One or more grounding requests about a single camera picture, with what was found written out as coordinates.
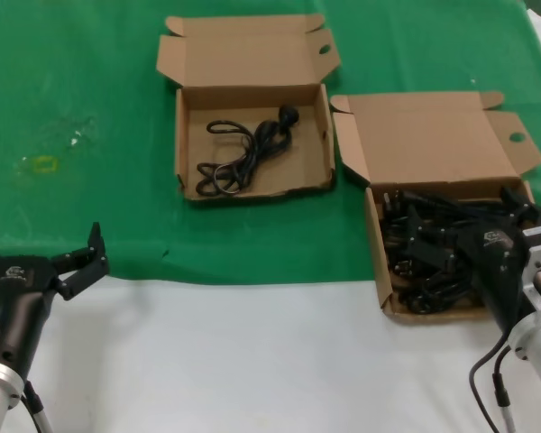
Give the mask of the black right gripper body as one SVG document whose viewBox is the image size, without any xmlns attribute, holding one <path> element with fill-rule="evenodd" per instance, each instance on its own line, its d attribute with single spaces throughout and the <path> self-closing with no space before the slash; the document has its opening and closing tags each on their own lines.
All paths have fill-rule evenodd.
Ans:
<svg viewBox="0 0 541 433">
<path fill-rule="evenodd" d="M 527 257 L 520 230 L 481 221 L 460 231 L 457 252 L 469 265 L 472 286 L 501 332 L 510 332 L 529 312 L 523 295 Z"/>
</svg>

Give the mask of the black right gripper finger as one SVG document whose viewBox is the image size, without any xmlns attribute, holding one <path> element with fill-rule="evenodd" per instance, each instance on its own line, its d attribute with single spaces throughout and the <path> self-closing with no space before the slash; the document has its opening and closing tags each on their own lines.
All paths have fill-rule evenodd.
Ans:
<svg viewBox="0 0 541 433">
<path fill-rule="evenodd" d="M 500 199 L 514 226 L 541 226 L 541 207 L 532 202 L 526 195 L 509 187 L 502 187 Z"/>
<path fill-rule="evenodd" d="M 430 226 L 417 211 L 408 211 L 405 254 L 439 271 L 453 272 L 456 268 L 458 236 L 457 230 Z"/>
</svg>

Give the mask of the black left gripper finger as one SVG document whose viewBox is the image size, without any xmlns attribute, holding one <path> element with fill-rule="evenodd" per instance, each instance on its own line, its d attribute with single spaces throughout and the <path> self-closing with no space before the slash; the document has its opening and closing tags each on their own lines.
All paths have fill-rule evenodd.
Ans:
<svg viewBox="0 0 541 433">
<path fill-rule="evenodd" d="M 57 291 L 64 300 L 71 300 L 109 273 L 109 261 L 101 227 L 95 222 L 90 230 L 87 247 L 50 258 L 58 276 L 72 272 L 67 279 L 59 279 Z"/>
</svg>

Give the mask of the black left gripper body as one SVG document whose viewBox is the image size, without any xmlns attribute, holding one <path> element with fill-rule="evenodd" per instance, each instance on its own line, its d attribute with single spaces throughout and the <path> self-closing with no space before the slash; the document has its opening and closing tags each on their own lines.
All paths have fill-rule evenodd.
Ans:
<svg viewBox="0 0 541 433">
<path fill-rule="evenodd" d="M 59 275 L 37 255 L 0 255 L 0 364 L 26 378 L 31 370 Z"/>
</svg>

